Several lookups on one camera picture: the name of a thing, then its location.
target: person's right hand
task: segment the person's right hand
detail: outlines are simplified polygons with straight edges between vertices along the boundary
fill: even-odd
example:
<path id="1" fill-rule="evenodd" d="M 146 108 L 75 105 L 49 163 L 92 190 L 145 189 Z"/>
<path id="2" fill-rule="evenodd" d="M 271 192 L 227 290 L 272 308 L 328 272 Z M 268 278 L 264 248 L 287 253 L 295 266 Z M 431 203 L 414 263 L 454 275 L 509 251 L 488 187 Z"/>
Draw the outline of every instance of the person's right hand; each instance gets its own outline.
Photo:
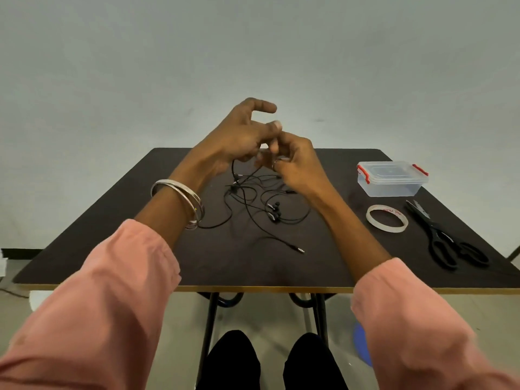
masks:
<path id="1" fill-rule="evenodd" d="M 255 165 L 278 172 L 288 186 L 309 201 L 332 187 L 308 138 L 281 131 L 278 148 L 279 155 L 286 158 L 274 157 L 270 151 L 261 151 Z"/>

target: scissors handle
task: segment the scissors handle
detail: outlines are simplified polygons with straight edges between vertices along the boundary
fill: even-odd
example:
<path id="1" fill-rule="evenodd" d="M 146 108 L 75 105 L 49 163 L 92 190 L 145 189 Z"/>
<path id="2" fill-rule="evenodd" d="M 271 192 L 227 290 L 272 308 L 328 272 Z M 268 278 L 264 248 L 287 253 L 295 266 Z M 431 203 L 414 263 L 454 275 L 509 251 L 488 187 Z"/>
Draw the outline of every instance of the scissors handle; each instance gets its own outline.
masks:
<path id="1" fill-rule="evenodd" d="M 451 243 L 451 247 L 455 252 L 457 252 L 459 257 L 462 257 L 471 264 L 477 265 L 479 267 L 489 266 L 489 257 L 486 256 L 480 249 L 473 246 L 471 243 L 462 241 L 457 237 L 452 237 L 446 233 L 444 234 L 453 241 L 453 243 Z"/>
<path id="2" fill-rule="evenodd" d="M 457 261 L 450 253 L 448 242 L 439 236 L 439 231 L 430 227 L 430 245 L 428 246 L 433 259 L 446 269 L 457 269 Z"/>

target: black pants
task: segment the black pants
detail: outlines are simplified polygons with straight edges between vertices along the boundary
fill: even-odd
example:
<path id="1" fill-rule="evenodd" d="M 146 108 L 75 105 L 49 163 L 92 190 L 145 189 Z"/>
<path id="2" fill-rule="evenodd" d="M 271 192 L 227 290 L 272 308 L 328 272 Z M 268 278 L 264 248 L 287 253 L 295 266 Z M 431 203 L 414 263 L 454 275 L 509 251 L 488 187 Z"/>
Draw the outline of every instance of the black pants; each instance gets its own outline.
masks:
<path id="1" fill-rule="evenodd" d="M 283 370 L 286 390 L 348 390 L 332 353 L 321 338 L 302 335 Z M 207 356 L 197 390 L 259 390 L 260 362 L 242 331 L 228 331 Z"/>

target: person's left hand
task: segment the person's left hand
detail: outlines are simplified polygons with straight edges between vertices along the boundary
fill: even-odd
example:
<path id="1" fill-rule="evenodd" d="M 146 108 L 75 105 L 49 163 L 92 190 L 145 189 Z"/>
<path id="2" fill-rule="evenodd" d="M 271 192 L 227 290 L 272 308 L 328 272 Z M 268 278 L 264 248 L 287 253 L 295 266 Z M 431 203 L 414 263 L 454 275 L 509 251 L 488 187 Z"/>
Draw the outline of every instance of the person's left hand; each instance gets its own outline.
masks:
<path id="1" fill-rule="evenodd" d="M 233 160 L 247 161 L 257 155 L 260 145 L 269 144 L 273 154 L 278 153 L 276 137 L 282 130 L 278 121 L 267 124 L 251 120 L 253 111 L 274 113 L 276 105 L 247 98 L 236 105 L 209 135 L 195 146 L 179 164 L 172 178 L 189 172 L 205 173 L 204 179 L 223 173 Z"/>

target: blue plastic object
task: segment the blue plastic object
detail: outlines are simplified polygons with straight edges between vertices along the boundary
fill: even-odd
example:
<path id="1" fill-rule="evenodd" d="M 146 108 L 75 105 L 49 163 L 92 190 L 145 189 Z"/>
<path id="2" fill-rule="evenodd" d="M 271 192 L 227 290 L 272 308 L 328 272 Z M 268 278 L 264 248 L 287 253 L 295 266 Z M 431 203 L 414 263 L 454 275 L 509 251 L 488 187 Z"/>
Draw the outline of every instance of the blue plastic object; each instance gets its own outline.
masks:
<path id="1" fill-rule="evenodd" d="M 359 358 L 372 367 L 372 360 L 370 360 L 370 354 L 368 353 L 365 330 L 359 323 L 356 323 L 354 326 L 354 348 L 356 349 Z"/>

